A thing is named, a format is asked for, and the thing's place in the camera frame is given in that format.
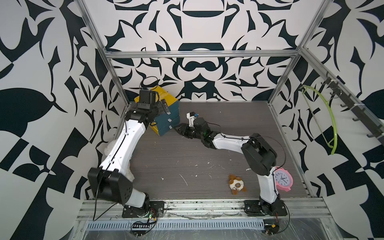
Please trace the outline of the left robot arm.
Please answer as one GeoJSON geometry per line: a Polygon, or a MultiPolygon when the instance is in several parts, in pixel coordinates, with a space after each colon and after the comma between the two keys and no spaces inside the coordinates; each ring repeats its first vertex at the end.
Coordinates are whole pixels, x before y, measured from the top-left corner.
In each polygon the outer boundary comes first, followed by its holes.
{"type": "Polygon", "coordinates": [[[106,200],[135,208],[145,208],[147,195],[136,190],[126,176],[133,152],[155,118],[169,114],[165,100],[154,104],[136,103],[125,115],[122,131],[106,159],[88,172],[88,180],[96,200],[106,200]]]}

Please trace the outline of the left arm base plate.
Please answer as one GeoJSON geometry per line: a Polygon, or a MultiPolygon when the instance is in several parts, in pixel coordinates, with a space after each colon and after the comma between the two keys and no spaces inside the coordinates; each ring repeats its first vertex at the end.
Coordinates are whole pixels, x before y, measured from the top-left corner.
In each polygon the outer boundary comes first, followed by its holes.
{"type": "Polygon", "coordinates": [[[164,213],[164,209],[164,201],[145,202],[144,205],[140,208],[125,205],[122,213],[122,218],[148,218],[150,214],[159,217],[164,213]]]}

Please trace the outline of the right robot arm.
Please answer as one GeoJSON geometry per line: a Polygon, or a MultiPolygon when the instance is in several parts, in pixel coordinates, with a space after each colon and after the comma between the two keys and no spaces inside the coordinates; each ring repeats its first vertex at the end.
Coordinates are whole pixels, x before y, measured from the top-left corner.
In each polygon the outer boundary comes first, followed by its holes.
{"type": "Polygon", "coordinates": [[[193,123],[181,123],[175,127],[176,132],[188,139],[199,139],[209,149],[228,150],[244,155],[251,170],[257,174],[260,185],[260,204],[267,207],[281,200],[275,181],[275,173],[279,169],[277,153],[260,135],[231,136],[220,131],[213,131],[210,123],[204,118],[196,118],[193,123]]]}

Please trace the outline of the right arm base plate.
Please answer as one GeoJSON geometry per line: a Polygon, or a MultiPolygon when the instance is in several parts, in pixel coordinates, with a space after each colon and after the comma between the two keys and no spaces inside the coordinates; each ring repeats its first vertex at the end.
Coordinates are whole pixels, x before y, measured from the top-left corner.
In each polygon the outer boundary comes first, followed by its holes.
{"type": "Polygon", "coordinates": [[[260,200],[245,200],[244,211],[249,217],[287,216],[288,211],[284,202],[277,198],[272,204],[260,200]]]}

